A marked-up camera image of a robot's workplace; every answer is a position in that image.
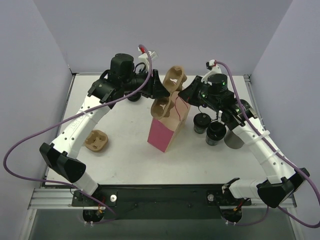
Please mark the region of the black plastic cup lid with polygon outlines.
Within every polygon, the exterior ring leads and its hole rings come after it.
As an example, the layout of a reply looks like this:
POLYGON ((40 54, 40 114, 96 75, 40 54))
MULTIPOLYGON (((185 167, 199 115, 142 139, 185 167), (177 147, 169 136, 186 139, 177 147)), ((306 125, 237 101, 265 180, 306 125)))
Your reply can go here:
POLYGON ((208 114, 202 112, 196 114, 193 118, 194 125, 203 128, 207 128, 211 121, 211 117, 208 114))

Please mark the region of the black paper coffee cup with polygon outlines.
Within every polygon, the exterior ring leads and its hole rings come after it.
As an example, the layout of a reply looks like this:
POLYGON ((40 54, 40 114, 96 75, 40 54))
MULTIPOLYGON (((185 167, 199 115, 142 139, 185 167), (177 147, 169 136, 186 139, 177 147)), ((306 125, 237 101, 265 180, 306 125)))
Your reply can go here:
POLYGON ((211 123, 211 117, 206 113, 198 113, 193 118, 193 130, 203 134, 211 123))

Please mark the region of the pink cream paper bag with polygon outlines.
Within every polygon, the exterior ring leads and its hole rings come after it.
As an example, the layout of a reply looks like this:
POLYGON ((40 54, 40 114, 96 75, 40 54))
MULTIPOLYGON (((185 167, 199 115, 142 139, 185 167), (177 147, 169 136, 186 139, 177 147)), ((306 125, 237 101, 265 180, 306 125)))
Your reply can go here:
POLYGON ((190 104, 178 96, 178 91, 173 93, 171 100, 174 106, 168 111, 169 117, 160 120, 153 118, 147 138, 149 144, 163 153, 169 149, 182 129, 191 108, 190 104))

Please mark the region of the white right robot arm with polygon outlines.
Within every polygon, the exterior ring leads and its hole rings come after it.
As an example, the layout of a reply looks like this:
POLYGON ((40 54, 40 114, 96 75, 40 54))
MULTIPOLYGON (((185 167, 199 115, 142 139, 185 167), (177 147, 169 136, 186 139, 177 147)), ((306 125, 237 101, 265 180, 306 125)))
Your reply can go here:
POLYGON ((228 89, 225 74, 212 74, 208 82, 197 75, 178 95, 192 106, 222 112, 222 124, 248 147, 266 175, 265 181, 234 178, 226 183, 221 192, 225 203, 260 199, 267 206, 277 208, 305 181, 300 173, 280 159, 281 151, 270 138, 269 131, 263 128, 251 105, 244 99, 237 100, 234 92, 228 89))

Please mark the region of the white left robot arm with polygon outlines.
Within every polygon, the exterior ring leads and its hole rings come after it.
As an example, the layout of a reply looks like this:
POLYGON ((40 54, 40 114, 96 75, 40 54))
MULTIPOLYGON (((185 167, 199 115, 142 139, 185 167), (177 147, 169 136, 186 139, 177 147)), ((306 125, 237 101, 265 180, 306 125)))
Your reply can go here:
POLYGON ((135 94, 151 99, 170 95, 160 81, 158 70, 152 68, 150 54, 143 53, 140 61, 149 69, 136 73, 131 55, 116 54, 110 61, 110 68, 92 83, 76 118, 50 144, 40 146, 47 166, 82 190, 83 199, 91 206, 100 203, 102 193, 97 190, 98 183, 87 173, 86 165, 77 159, 86 138, 116 101, 135 94))

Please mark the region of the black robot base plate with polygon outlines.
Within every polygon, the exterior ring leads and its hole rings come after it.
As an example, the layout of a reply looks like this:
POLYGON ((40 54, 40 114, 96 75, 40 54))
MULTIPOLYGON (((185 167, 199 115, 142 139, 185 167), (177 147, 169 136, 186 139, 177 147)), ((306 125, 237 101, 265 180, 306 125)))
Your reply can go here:
POLYGON ((221 216, 236 221, 245 198, 225 196, 222 184, 101 185, 93 195, 78 190, 71 205, 82 207, 85 220, 211 220, 221 216))

